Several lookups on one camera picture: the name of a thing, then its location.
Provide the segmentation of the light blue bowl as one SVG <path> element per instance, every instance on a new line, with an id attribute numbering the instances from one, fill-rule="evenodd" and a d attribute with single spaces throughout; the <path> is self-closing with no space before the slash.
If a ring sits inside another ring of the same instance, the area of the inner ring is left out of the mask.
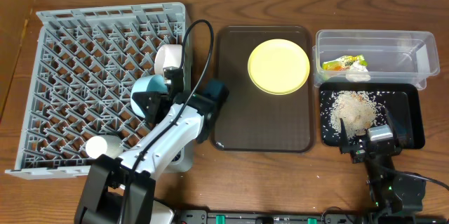
<path id="1" fill-rule="evenodd" d="M 131 107 L 133 109 L 133 112 L 137 116 L 142 118 L 145 117 L 143 110 L 138 106 L 133 96 L 135 93 L 148 92 L 148 91 L 156 91 L 166 94 L 168 92 L 168 87 L 164 84 L 164 78 L 159 74 L 155 74 L 146 77 L 141 77 L 133 84 L 130 101 Z"/>

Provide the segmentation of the white cup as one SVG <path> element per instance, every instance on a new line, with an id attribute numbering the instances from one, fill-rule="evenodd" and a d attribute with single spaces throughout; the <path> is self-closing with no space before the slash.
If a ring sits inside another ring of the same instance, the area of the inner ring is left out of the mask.
<path id="1" fill-rule="evenodd" d="M 124 148 L 120 137 L 112 135 L 93 136 L 86 142 L 86 153 L 90 158 L 97 159 L 105 154 L 108 157 L 116 158 Z"/>

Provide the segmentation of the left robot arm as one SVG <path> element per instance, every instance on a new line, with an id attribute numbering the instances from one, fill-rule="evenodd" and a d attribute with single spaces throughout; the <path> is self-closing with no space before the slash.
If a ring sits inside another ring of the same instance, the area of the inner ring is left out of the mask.
<path id="1" fill-rule="evenodd" d="M 88 173 L 75 223 L 172 223 L 174 210 L 154 198 L 156 181 L 185 145 L 208 138 L 228 95 L 216 79 L 203 93 L 180 93 L 136 146 L 116 158 L 100 155 Z"/>

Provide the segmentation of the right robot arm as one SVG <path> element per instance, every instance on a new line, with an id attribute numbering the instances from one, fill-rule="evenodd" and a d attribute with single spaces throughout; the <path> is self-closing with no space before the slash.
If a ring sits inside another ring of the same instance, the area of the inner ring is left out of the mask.
<path id="1" fill-rule="evenodd" d="M 426 180 L 416 173 L 398 171 L 393 156 L 413 142 L 406 125 L 384 109 L 387 122 L 366 130 L 357 143 L 350 143 L 344 120 L 340 120 L 340 152 L 354 164 L 363 163 L 368 173 L 371 199 L 380 208 L 371 218 L 412 216 L 423 209 Z"/>

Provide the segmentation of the white bowl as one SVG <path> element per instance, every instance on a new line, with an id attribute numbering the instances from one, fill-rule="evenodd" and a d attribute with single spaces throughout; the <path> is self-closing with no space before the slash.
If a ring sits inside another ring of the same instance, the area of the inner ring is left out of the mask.
<path id="1" fill-rule="evenodd" d="M 156 53 L 154 61 L 155 74 L 163 75 L 166 67 L 179 68 L 182 59 L 182 45 L 165 44 Z"/>

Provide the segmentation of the yellow plate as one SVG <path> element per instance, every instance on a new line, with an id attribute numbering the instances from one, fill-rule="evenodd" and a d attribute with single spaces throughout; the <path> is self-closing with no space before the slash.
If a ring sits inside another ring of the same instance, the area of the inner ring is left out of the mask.
<path id="1" fill-rule="evenodd" d="M 257 45 L 248 59 L 251 81 L 265 93 L 291 94 L 309 78 L 310 61 L 303 48 L 287 39 L 270 39 Z"/>

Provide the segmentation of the green orange snack wrapper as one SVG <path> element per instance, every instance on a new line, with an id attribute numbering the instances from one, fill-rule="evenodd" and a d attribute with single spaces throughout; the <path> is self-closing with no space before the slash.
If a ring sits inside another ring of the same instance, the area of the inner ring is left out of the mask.
<path id="1" fill-rule="evenodd" d="M 368 65 L 363 55 L 344 55 L 335 60 L 324 62 L 322 64 L 322 69 L 330 71 L 345 71 L 348 70 L 355 62 L 365 67 Z"/>

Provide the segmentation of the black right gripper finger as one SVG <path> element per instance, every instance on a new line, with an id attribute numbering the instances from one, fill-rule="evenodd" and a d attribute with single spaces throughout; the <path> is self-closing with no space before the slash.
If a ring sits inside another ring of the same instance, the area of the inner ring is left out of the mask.
<path id="1" fill-rule="evenodd" d="M 403 126 L 399 121 L 397 121 L 393 114 L 387 109 L 384 108 L 384 112 L 387 117 L 387 124 L 393 133 L 393 139 L 396 145 L 400 147 L 405 147 L 408 143 L 408 134 L 405 126 Z"/>
<path id="2" fill-rule="evenodd" d="M 349 139 L 347 137 L 347 132 L 346 132 L 346 128 L 345 128 L 345 125 L 344 125 L 344 120 L 342 118 L 340 118 L 340 128 L 341 128 L 341 132 L 340 132 L 340 153 L 341 154 L 350 153 L 351 148 L 349 146 Z"/>

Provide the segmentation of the white tissue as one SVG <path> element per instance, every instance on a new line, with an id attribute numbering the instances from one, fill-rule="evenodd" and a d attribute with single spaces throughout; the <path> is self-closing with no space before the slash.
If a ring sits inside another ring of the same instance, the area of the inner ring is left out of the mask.
<path id="1" fill-rule="evenodd" d="M 345 77 L 350 82 L 366 82 L 371 79 L 367 67 L 362 65 L 359 61 L 354 62 L 349 67 L 346 71 Z"/>

